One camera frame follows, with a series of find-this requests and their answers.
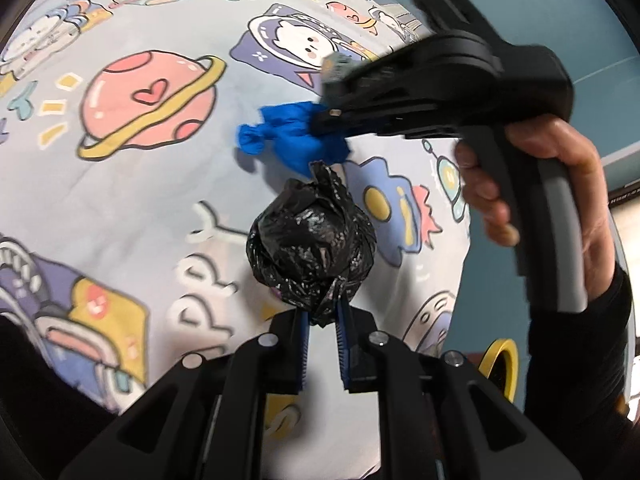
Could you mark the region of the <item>person's right hand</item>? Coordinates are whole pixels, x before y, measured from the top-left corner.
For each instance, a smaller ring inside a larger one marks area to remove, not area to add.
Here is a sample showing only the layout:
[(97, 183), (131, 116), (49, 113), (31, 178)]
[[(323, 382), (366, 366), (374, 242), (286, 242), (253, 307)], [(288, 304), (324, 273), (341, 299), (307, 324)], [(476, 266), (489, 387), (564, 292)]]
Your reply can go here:
[[(589, 300), (602, 296), (613, 281), (615, 249), (608, 220), (608, 189), (601, 159), (593, 143), (554, 116), (506, 127), (506, 137), (519, 150), (540, 159), (559, 159), (568, 168), (582, 227), (585, 289)], [(454, 149), (465, 201), (483, 218), (487, 236), (503, 247), (513, 247), (520, 233), (511, 223), (510, 207), (498, 183), (480, 168), (477, 154), (460, 141)]]

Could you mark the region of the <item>black sleeved right forearm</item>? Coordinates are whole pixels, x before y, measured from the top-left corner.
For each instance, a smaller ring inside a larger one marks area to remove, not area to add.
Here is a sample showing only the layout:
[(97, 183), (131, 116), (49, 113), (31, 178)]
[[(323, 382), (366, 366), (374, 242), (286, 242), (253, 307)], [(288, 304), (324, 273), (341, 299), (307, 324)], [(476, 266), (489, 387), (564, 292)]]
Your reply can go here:
[(639, 427), (617, 409), (630, 311), (629, 278), (616, 266), (584, 312), (529, 325), (524, 414), (585, 479), (639, 477)]

